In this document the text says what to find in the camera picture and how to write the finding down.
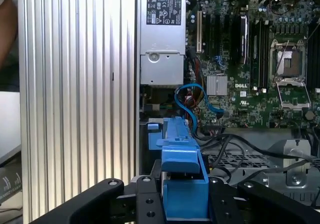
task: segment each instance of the black metal frame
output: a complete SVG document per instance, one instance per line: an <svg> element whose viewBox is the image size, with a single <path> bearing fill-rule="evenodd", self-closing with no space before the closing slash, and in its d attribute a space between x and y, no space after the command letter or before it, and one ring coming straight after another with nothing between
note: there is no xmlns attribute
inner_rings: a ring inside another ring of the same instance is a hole
<svg viewBox="0 0 320 224"><path fill-rule="evenodd" d="M255 181L233 188L216 177L209 179L206 220L166 220L160 194L159 160L150 176L124 186L106 179L41 216L32 224L74 223L319 223L320 213Z"/></svg>

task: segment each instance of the circuit board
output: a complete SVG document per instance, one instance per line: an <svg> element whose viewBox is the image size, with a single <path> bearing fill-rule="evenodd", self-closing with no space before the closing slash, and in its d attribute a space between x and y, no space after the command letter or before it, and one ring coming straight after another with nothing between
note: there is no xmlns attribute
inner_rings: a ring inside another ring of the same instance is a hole
<svg viewBox="0 0 320 224"><path fill-rule="evenodd" d="M232 20L235 15L236 3L230 0L198 0L197 5L187 13L187 46L195 45L193 24L196 23L197 13L202 12L202 50L198 53L201 68L205 80L207 76L227 76L226 95L209 95L209 102L224 109L223 118L217 119L216 115L209 111L204 101L201 101L194 112L198 119L198 125L208 127L221 125L226 127L246 128L277 128L290 125L286 120L293 120L302 128L309 128L310 124L320 122L320 95L315 89L307 89L295 86L279 88L274 83L276 72L275 60L266 68L268 71L261 76L259 58L257 56L257 37L249 35L248 60L245 64L234 64L232 60ZM312 1L300 0L291 11L277 9L281 14L274 13L264 1L249 0L248 17L249 26L262 24L265 29L265 55L270 59L270 49L273 42L278 43L302 43L303 66L298 71L306 72L308 64L307 42L309 33L308 25L311 22ZM189 66L191 81L195 75ZM261 89L256 86L263 79L267 88ZM297 106L309 105L309 108L286 109L282 104ZM226 122L230 117L236 121Z"/></svg>

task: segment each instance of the ridged metal panel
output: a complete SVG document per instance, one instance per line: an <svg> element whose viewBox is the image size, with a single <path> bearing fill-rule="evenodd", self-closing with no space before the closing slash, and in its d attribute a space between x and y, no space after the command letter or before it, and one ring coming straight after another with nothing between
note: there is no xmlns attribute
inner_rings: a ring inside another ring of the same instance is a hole
<svg viewBox="0 0 320 224"><path fill-rule="evenodd" d="M24 223L135 175L136 0L19 0Z"/></svg>

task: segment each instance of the cpu socket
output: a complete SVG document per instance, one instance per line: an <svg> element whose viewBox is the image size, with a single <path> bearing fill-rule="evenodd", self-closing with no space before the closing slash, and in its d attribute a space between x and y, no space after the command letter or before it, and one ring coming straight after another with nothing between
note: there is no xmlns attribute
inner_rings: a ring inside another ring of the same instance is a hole
<svg viewBox="0 0 320 224"><path fill-rule="evenodd" d="M277 87L281 107L291 110L302 110L310 108L311 101L306 88L306 48L303 40L297 43L278 43L273 40L270 50L270 79ZM303 91L306 93L306 99L303 103L291 103L284 99L282 89L294 91Z"/></svg>
<svg viewBox="0 0 320 224"><path fill-rule="evenodd" d="M270 50L270 79L306 78L306 48L303 40L297 43L278 43L273 40Z"/></svg>

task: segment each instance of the power supply label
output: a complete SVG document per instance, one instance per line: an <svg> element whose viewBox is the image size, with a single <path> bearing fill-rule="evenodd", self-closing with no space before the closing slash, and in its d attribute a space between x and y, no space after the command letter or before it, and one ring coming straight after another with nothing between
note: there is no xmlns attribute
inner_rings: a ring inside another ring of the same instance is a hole
<svg viewBox="0 0 320 224"><path fill-rule="evenodd" d="M147 25L181 25L182 0L147 0Z"/></svg>

